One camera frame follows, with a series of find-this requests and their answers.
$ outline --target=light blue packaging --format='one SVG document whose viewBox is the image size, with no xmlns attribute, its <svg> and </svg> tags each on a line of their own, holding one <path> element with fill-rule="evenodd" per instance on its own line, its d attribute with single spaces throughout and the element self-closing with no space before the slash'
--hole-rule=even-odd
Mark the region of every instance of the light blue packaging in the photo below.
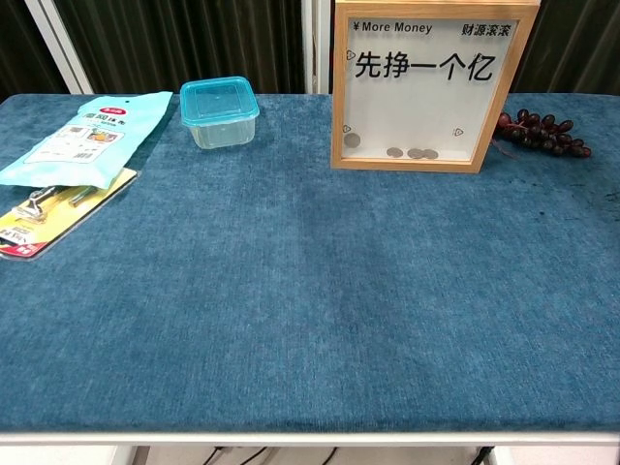
<svg viewBox="0 0 620 465">
<path fill-rule="evenodd" d="M 0 184 L 107 189 L 166 112 L 171 92 L 98 97 L 0 171 Z"/>
</svg>

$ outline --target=table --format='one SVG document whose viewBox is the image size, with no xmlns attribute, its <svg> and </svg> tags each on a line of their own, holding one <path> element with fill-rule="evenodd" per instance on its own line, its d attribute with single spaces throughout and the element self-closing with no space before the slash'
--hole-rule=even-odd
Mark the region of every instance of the table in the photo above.
<svg viewBox="0 0 620 465">
<path fill-rule="evenodd" d="M 2 104 L 0 166 L 89 98 Z M 476 175 L 331 170 L 328 96 L 258 98 L 202 151 L 173 97 L 135 184 L 0 262 L 0 441 L 618 439 L 619 98 L 511 95 L 594 156 L 504 142 Z"/>
</svg>

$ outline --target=black curtain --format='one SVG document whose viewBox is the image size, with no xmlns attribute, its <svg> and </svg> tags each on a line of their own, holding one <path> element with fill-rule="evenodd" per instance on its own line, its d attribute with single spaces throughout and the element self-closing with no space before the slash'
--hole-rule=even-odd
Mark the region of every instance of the black curtain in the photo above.
<svg viewBox="0 0 620 465">
<path fill-rule="evenodd" d="M 0 103 L 14 94 L 66 92 L 26 4 L 0 0 Z"/>
<path fill-rule="evenodd" d="M 96 93 L 245 76 L 304 92 L 300 0 L 55 0 Z"/>
<path fill-rule="evenodd" d="M 620 1 L 542 0 L 512 91 L 620 95 Z"/>
</svg>

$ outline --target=clear plastic box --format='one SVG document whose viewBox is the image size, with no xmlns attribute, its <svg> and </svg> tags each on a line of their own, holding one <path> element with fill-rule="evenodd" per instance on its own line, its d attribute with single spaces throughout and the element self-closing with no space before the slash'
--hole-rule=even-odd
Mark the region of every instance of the clear plastic box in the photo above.
<svg viewBox="0 0 620 465">
<path fill-rule="evenodd" d="M 181 87 L 181 121 L 200 148 L 249 142 L 258 115 L 256 97 L 245 77 L 194 80 Z"/>
</svg>

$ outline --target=blue plastic lid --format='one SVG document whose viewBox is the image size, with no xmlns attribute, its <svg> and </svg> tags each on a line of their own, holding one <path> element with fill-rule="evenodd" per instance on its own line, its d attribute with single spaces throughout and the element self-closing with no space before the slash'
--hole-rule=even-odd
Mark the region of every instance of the blue plastic lid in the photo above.
<svg viewBox="0 0 620 465">
<path fill-rule="evenodd" d="M 259 106 L 245 77 L 193 80 L 181 87 L 181 121 L 208 126 L 256 118 Z"/>
</svg>

